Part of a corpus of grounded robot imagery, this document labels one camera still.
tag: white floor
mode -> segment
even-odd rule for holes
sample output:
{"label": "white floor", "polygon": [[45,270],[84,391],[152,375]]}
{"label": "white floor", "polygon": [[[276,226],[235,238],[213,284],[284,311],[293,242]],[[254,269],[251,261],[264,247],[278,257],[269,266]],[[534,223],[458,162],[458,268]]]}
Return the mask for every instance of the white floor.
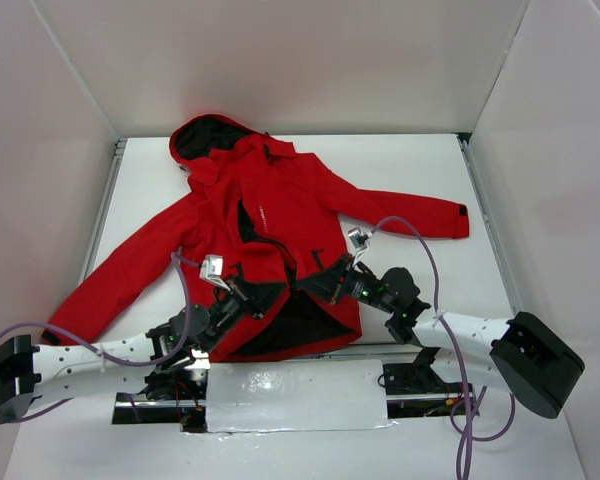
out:
{"label": "white floor", "polygon": [[[441,275],[445,310],[502,317],[510,308],[457,140],[452,135],[294,136],[301,151],[316,152],[335,173],[363,188],[447,198],[469,207],[471,236],[431,242]],[[188,190],[170,158],[168,139],[130,139],[121,161],[96,265],[124,239]],[[355,222],[343,219],[343,231]],[[433,276],[417,241],[374,236],[367,263],[381,275],[406,266],[431,298]],[[135,335],[182,306],[168,272],[105,335]],[[386,315],[363,309],[359,343],[390,342]],[[6,479],[441,479],[454,475],[458,435],[448,419],[401,420],[385,429],[265,435],[182,435],[174,425],[111,426],[113,394],[73,400],[44,419],[24,424]],[[508,415],[506,396],[492,392],[477,434],[494,432]],[[563,416],[540,419],[519,408],[511,431],[475,446],[473,479],[584,479]]]}

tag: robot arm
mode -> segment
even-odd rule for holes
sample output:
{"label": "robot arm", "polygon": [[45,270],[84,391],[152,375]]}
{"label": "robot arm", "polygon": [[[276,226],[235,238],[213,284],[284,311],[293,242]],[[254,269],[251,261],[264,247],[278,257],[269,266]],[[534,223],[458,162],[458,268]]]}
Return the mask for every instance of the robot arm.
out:
{"label": "robot arm", "polygon": [[[418,298],[420,289],[405,268],[392,268],[382,279],[360,262],[368,248],[353,232],[357,252],[345,254],[330,268],[297,282],[297,288],[323,301],[344,296],[391,315],[385,326],[400,344],[423,347],[417,358],[446,383],[458,383],[459,368],[449,336],[430,305]],[[208,256],[201,277],[219,289],[210,307],[193,305],[185,332],[184,311],[168,323],[129,339],[84,346],[35,346],[29,335],[0,346],[0,424],[23,418],[30,407],[101,392],[147,393],[177,379],[195,358],[190,351],[211,352],[245,316],[260,318],[271,308],[284,284],[252,284],[238,277],[221,278],[222,258]],[[465,357],[470,383],[513,393],[536,414],[555,418],[584,363],[537,317],[520,312],[513,319],[485,319],[446,313],[445,319]],[[148,362],[172,352],[182,335],[183,348],[157,366],[132,367],[106,360],[107,352],[133,362]]]}

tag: sleeve cuff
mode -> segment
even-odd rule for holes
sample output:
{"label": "sleeve cuff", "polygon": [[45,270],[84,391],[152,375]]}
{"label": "sleeve cuff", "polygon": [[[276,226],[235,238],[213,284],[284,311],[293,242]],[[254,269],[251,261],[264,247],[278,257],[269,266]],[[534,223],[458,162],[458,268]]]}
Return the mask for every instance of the sleeve cuff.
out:
{"label": "sleeve cuff", "polygon": [[60,337],[58,337],[55,333],[45,330],[42,332],[42,340],[48,345],[58,346],[60,345]]}
{"label": "sleeve cuff", "polygon": [[459,205],[458,209],[456,232],[453,238],[467,238],[469,236],[469,211],[466,205]]}

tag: metal bracket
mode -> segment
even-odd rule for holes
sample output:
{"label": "metal bracket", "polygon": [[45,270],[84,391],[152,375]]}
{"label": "metal bracket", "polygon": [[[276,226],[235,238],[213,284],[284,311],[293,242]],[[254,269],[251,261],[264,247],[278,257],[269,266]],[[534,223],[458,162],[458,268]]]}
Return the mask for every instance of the metal bracket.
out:
{"label": "metal bracket", "polygon": [[230,290],[224,280],[222,280],[223,259],[220,255],[207,255],[204,257],[200,267],[200,278],[205,282],[211,283],[224,290]]}
{"label": "metal bracket", "polygon": [[113,189],[118,179],[118,172],[120,170],[120,164],[124,156],[124,150],[127,146],[127,139],[121,138],[116,143],[116,147],[113,153],[113,159],[111,161],[111,168],[109,169],[109,177],[107,178],[107,184],[104,189],[104,194],[100,201],[100,207],[98,208],[98,215],[96,222],[91,232],[91,239],[89,240],[89,249],[87,250],[87,257],[82,266],[78,283],[82,283],[85,278],[93,271],[93,267],[96,261],[96,254],[98,253],[98,247],[100,246],[100,238],[104,230],[104,223],[107,219],[107,213],[109,212],[109,205],[111,204],[111,198],[113,197]]}
{"label": "metal bracket", "polygon": [[353,263],[351,265],[352,267],[355,267],[362,256],[369,250],[370,235],[364,233],[360,227],[356,227],[349,230],[347,232],[347,236],[349,237],[349,241],[351,241],[351,244],[355,249],[353,254]]}

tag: red jacket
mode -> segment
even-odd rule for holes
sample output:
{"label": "red jacket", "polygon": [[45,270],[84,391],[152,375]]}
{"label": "red jacket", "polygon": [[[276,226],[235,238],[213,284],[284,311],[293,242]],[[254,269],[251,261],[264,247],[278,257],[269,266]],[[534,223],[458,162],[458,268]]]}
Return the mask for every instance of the red jacket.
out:
{"label": "red jacket", "polygon": [[[293,284],[346,252],[338,213],[370,224],[400,215],[428,237],[469,235],[464,205],[358,189],[313,153],[298,153],[292,143],[221,116],[184,125],[172,135],[170,150],[191,172],[191,193],[120,245],[58,308],[52,324],[95,341],[163,274],[171,252],[180,248],[196,262],[207,254],[222,255],[224,273],[240,273],[248,282]],[[409,233],[399,223],[384,229]],[[192,301],[210,306],[213,286],[200,280],[198,269],[183,269]],[[342,347],[361,333],[356,300],[329,305],[287,288],[264,318],[245,316],[211,360],[283,360]],[[71,343],[50,332],[44,336]]]}

